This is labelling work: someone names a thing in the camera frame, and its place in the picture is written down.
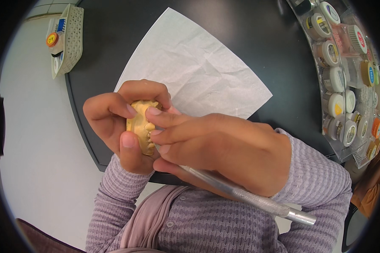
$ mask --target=fingernail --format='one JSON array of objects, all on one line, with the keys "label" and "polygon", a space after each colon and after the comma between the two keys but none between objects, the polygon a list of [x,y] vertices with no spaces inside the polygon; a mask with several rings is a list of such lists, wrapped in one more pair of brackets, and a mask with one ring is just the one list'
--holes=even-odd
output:
[{"label": "fingernail", "polygon": [[152,130],[151,135],[156,135],[162,133],[162,130]]},{"label": "fingernail", "polygon": [[127,104],[127,109],[128,109],[128,111],[133,115],[133,116],[135,116],[135,115],[137,115],[137,111],[131,106],[131,105],[129,105],[129,104]]},{"label": "fingernail", "polygon": [[168,112],[173,113],[173,114],[176,114],[176,115],[182,115],[182,113],[179,112],[179,110],[176,109],[176,108],[173,107],[173,106],[171,106],[171,107],[169,108]]},{"label": "fingernail", "polygon": [[122,136],[122,146],[124,148],[132,148],[134,145],[135,145],[135,140],[131,135],[126,134]]},{"label": "fingernail", "polygon": [[152,115],[159,115],[162,113],[161,110],[159,110],[158,108],[152,107],[152,106],[149,106],[147,110]]},{"label": "fingernail", "polygon": [[170,146],[171,145],[163,145],[159,148],[159,154],[163,155],[163,154],[166,154],[169,149],[170,149]]}]

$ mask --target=orange cloth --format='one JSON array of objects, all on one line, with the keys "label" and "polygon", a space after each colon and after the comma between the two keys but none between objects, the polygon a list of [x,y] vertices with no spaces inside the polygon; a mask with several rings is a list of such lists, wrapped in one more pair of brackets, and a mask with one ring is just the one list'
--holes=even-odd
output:
[{"label": "orange cloth", "polygon": [[366,195],[364,196],[361,202],[359,198],[355,195],[355,193],[353,193],[350,202],[352,202],[352,204],[354,204],[357,207],[357,209],[366,218],[369,218],[377,204],[379,195],[380,195],[380,177],[377,180],[377,184],[366,192]]}]

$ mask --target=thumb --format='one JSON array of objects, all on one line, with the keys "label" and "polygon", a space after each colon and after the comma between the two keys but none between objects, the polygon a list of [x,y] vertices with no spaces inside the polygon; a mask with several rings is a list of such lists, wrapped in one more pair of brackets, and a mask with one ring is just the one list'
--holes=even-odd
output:
[{"label": "thumb", "polygon": [[121,166],[128,172],[147,175],[142,165],[142,153],[138,136],[131,131],[125,131],[120,136],[119,157]]}]

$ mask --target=finger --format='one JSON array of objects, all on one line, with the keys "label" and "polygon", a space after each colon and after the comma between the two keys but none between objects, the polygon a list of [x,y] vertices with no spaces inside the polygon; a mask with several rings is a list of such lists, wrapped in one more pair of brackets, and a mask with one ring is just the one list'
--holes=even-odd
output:
[{"label": "finger", "polygon": [[188,173],[187,171],[185,171],[184,169],[182,169],[178,165],[173,164],[171,162],[168,162],[163,158],[157,159],[153,163],[153,168],[159,172],[165,172],[165,173],[173,174],[173,175],[177,176],[180,180],[185,181],[191,185],[194,185],[196,187],[205,189],[205,190],[210,191],[212,193],[215,193],[217,195],[220,195],[220,196],[223,196],[225,198],[232,199],[232,200],[236,201],[236,199],[232,198],[230,195],[225,194],[225,193],[217,190],[216,188],[212,187],[211,185],[207,184],[206,182],[198,179],[196,176],[193,176],[192,174]]},{"label": "finger", "polygon": [[152,171],[152,162],[143,157],[138,136],[126,131],[121,134],[119,157],[121,166],[129,172],[147,175]]},{"label": "finger", "polygon": [[135,117],[137,111],[118,93],[104,93],[86,100],[83,112],[88,120],[104,119],[116,114],[126,119]]},{"label": "finger", "polygon": [[193,119],[193,117],[186,114],[167,113],[154,107],[148,107],[145,111],[145,116],[149,122],[162,128],[168,128]]},{"label": "finger", "polygon": [[125,81],[118,92],[128,104],[136,100],[153,100],[160,102],[163,108],[172,105],[166,85],[146,79]]},{"label": "finger", "polygon": [[288,179],[288,172],[280,170],[284,165],[277,166],[282,161],[275,160],[272,153],[224,133],[215,132],[185,142],[163,145],[159,153],[163,159],[174,164],[216,170],[251,192],[267,197],[282,189]]},{"label": "finger", "polygon": [[277,134],[273,129],[268,130],[266,126],[260,127],[245,119],[218,113],[192,120],[183,120],[176,115],[152,116],[152,123],[162,124],[167,128],[163,132],[151,133],[152,141],[160,145],[182,142],[213,132],[223,132],[256,147],[268,149],[273,145],[273,134]]}]

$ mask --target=yellow label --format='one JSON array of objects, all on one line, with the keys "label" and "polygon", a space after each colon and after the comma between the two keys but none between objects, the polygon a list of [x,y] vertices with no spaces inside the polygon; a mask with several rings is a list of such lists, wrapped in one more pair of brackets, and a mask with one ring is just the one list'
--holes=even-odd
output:
[{"label": "yellow label", "polygon": [[47,38],[48,44],[52,44],[52,42],[54,40],[55,40],[55,35],[54,34],[49,35],[48,38]]},{"label": "yellow label", "polygon": [[342,113],[342,108],[338,104],[335,105],[335,114],[339,115]]}]

